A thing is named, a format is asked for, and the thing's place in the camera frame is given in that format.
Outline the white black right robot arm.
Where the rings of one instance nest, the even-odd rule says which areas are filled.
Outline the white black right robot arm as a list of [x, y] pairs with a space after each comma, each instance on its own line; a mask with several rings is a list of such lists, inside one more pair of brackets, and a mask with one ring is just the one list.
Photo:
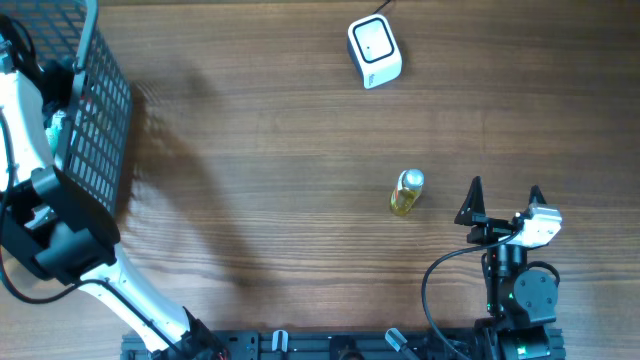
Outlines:
[[510, 220], [486, 214], [482, 180], [473, 178], [454, 222], [469, 226], [467, 242], [484, 248], [481, 269], [489, 316], [475, 322], [469, 346], [472, 359], [564, 359], [562, 331], [554, 328], [560, 275], [528, 253], [549, 245], [559, 233], [562, 215], [539, 187], [530, 190], [528, 207]]

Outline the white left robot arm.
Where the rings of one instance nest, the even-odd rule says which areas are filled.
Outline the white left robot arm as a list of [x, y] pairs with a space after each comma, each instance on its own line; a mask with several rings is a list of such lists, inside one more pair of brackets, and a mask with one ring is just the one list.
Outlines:
[[150, 359], [223, 359], [225, 346], [131, 263], [113, 206], [132, 93], [95, 3], [1, 6], [1, 244], [36, 278], [100, 301]]

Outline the yellow oil bottle silver cap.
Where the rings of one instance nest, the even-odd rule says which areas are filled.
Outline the yellow oil bottle silver cap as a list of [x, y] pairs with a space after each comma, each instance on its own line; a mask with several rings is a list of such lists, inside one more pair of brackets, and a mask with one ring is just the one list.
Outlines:
[[407, 215], [420, 197], [425, 177], [419, 169], [404, 170], [390, 195], [390, 209], [396, 216]]

